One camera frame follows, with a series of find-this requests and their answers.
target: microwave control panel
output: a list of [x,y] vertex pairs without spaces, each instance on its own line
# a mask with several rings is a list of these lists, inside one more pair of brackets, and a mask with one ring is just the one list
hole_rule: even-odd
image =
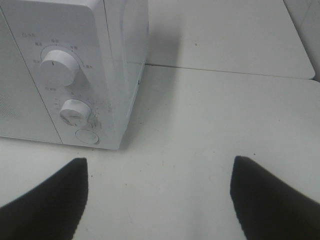
[[62,143],[118,149],[139,80],[128,92],[117,79],[105,2],[4,0],[1,9]]

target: table surface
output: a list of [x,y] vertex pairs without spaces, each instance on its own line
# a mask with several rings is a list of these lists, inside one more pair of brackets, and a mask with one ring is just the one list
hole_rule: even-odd
[[148,64],[315,76],[282,0],[149,0],[149,22]]
[[147,66],[119,151],[0,138],[0,206],[86,157],[74,239],[245,240],[234,157],[320,202],[319,120],[313,80]]

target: white microwave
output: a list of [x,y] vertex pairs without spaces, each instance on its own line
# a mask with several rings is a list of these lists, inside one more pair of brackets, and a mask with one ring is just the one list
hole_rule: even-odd
[[148,49],[148,0],[0,0],[0,136],[116,150]]

